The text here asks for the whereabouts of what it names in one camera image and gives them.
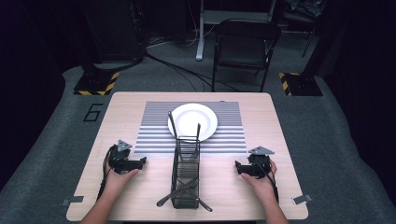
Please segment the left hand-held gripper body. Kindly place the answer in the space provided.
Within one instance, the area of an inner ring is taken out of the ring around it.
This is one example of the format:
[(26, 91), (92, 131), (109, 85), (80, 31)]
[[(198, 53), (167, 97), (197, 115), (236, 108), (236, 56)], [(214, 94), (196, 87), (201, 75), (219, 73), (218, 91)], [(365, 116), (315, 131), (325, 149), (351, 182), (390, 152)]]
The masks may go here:
[(132, 146), (130, 144), (119, 140), (116, 145), (113, 145), (110, 148), (108, 164), (117, 174), (130, 172), (133, 169), (138, 168), (138, 164), (135, 161), (128, 160), (131, 147)]

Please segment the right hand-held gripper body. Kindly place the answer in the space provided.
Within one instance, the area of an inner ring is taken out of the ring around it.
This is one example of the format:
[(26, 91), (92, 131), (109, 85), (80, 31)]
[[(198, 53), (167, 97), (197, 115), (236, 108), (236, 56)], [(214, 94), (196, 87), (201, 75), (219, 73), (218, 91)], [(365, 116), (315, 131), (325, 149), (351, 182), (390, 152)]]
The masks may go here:
[(263, 178), (272, 171), (270, 155), (274, 155), (274, 151), (259, 146), (251, 149), (248, 153), (249, 156), (247, 160), (249, 161), (249, 166), (247, 168), (247, 173), (249, 175)]

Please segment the person's left hand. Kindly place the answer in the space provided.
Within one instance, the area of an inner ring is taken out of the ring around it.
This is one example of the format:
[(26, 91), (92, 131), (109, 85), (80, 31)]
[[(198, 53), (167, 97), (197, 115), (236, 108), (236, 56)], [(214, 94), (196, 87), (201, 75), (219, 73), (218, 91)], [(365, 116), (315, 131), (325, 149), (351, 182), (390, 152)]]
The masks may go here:
[(117, 200), (128, 182), (137, 174), (117, 174), (109, 165), (107, 165), (106, 186), (102, 196), (106, 199)]

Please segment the white round plate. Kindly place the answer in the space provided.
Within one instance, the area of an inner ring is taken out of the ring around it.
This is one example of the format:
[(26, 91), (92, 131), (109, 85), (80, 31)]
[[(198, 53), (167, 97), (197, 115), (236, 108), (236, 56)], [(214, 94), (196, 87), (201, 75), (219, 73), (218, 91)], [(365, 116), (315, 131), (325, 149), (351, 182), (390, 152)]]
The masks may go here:
[[(188, 137), (194, 140), (197, 131), (197, 124), (201, 124), (199, 140), (205, 141), (211, 137), (218, 128), (218, 117), (215, 112), (206, 105), (191, 103), (184, 104), (173, 111), (174, 122), (177, 128), (178, 137)], [(168, 129), (173, 134), (170, 120)]]

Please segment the dark cabinet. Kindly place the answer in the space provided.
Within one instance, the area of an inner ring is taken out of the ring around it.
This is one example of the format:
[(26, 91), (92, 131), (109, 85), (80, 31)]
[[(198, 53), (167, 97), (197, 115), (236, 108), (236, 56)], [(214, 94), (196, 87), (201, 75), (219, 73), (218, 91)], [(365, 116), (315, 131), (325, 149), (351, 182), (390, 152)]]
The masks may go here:
[(102, 62), (139, 62), (143, 43), (133, 0), (79, 0)]

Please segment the dark metal knife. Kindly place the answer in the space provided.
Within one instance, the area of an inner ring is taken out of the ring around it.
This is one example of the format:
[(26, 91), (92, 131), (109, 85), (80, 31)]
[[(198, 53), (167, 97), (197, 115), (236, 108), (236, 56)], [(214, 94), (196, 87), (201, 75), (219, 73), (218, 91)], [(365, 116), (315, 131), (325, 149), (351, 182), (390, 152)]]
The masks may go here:
[(177, 186), (175, 190), (172, 190), (169, 194), (161, 198), (158, 202), (158, 206), (163, 206), (169, 199), (174, 199), (182, 193), (186, 192), (188, 189), (194, 188), (198, 184), (199, 179), (194, 178), (187, 183), (181, 183)]

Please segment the striped woven placemat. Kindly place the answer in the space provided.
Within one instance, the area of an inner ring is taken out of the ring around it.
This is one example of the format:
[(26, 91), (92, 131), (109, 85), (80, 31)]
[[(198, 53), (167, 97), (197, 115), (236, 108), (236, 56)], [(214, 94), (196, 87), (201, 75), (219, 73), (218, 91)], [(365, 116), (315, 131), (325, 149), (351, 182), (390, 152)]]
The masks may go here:
[(215, 133), (201, 142), (202, 153), (245, 153), (246, 141), (237, 102), (146, 102), (135, 153), (172, 153), (176, 139), (168, 129), (168, 111), (184, 104), (201, 104), (218, 117)]

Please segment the person's right hand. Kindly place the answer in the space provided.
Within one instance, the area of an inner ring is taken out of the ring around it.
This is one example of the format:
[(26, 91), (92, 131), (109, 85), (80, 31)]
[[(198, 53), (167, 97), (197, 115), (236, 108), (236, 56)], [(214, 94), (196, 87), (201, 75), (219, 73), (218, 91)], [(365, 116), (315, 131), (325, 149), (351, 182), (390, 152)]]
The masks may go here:
[(270, 161), (272, 171), (268, 174), (267, 177), (263, 177), (261, 179), (257, 179), (247, 174), (241, 174), (241, 177), (247, 181), (256, 194), (256, 196), (260, 199), (261, 196), (264, 195), (274, 195), (276, 196), (276, 164), (273, 161)]

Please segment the dark metal fork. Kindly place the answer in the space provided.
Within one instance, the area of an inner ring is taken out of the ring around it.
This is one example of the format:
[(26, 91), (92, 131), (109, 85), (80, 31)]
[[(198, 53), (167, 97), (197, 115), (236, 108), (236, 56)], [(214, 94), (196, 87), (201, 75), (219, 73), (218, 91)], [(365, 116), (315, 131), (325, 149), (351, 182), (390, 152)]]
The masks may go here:
[(186, 184), (181, 184), (180, 193), (176, 196), (177, 208), (197, 209), (201, 205), (204, 209), (212, 212), (213, 209), (199, 197), (199, 179), (194, 178)]
[(197, 124), (196, 135), (194, 137), (194, 151), (191, 153), (191, 156), (190, 156), (190, 160), (191, 161), (196, 161), (197, 158), (198, 158), (198, 155), (199, 155), (199, 150), (200, 150), (200, 140), (199, 140), (200, 131), (201, 131), (201, 124), (198, 123)]

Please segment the black stand base hazard stripes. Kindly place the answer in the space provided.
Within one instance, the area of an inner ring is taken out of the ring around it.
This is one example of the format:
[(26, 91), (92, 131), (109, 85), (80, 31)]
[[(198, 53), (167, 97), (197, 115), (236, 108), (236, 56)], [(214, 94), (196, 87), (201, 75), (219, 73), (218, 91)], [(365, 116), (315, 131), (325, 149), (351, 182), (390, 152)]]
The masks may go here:
[(279, 73), (282, 88), (288, 96), (322, 96), (318, 83), (313, 77), (299, 73)]
[(74, 88), (78, 95), (109, 95), (115, 86), (119, 73), (101, 72), (97, 75), (84, 74)]

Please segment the white desk frame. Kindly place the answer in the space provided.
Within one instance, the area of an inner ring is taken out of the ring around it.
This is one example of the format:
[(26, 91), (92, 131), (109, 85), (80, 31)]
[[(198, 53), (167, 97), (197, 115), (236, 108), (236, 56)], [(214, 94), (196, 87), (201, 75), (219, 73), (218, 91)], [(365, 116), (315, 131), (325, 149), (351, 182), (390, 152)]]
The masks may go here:
[(227, 11), (222, 9), (208, 10), (205, 9), (205, 0), (200, 0), (199, 9), (199, 39), (196, 50), (195, 60), (200, 62), (204, 57), (205, 49), (205, 25), (216, 25), (228, 19), (248, 19), (270, 21), (274, 16), (274, 10), (277, 0), (270, 0), (269, 9), (265, 12), (247, 12), (247, 11)]

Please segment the grey tape strip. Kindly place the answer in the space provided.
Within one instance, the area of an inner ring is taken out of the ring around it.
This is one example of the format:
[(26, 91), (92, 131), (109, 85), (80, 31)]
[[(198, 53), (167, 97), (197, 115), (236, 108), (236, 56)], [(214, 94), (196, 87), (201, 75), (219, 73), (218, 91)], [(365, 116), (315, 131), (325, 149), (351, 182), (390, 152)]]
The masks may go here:
[(63, 199), (61, 202), (61, 206), (68, 206), (71, 203), (81, 203), (83, 201), (84, 197), (83, 196), (72, 196), (66, 199)]
[(294, 204), (300, 204), (300, 203), (308, 203), (312, 201), (312, 197), (309, 194), (301, 195), (295, 198), (292, 198), (292, 202)]

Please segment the black folding chair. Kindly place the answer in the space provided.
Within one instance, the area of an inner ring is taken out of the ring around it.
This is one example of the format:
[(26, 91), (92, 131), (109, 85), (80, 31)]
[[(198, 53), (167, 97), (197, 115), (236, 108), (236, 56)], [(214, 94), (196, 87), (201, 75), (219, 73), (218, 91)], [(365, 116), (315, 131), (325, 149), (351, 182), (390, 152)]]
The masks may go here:
[(271, 21), (228, 19), (217, 28), (214, 45), (211, 90), (215, 90), (218, 67), (263, 71), (263, 91), (276, 43), (281, 36)]

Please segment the black wire cutlery rack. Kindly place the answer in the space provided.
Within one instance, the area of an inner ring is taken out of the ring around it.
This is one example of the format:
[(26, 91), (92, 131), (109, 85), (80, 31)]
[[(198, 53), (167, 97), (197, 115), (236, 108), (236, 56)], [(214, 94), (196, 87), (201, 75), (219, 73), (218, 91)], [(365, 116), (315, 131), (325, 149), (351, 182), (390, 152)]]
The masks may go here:
[[(174, 163), (172, 170), (171, 191), (175, 190), (181, 183), (187, 183), (194, 178), (199, 179), (200, 170), (200, 150), (196, 161), (191, 161), (190, 156), (194, 151), (194, 140), (188, 137), (179, 137), (176, 140)], [(171, 199), (172, 205), (176, 209), (193, 209), (193, 208), (177, 208), (176, 198)]]

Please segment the dark metal spoon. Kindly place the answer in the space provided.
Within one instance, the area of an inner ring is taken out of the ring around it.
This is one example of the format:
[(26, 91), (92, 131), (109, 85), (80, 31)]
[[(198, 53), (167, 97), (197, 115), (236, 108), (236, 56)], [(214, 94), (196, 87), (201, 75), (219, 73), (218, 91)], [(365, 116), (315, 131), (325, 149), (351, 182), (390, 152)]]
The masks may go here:
[(172, 126), (172, 130), (173, 130), (173, 135), (175, 137), (175, 139), (178, 139), (178, 135), (177, 135), (177, 128), (176, 128), (176, 124), (174, 122), (174, 118), (173, 118), (173, 114), (171, 111), (168, 111), (168, 118), (171, 122), (171, 126)]

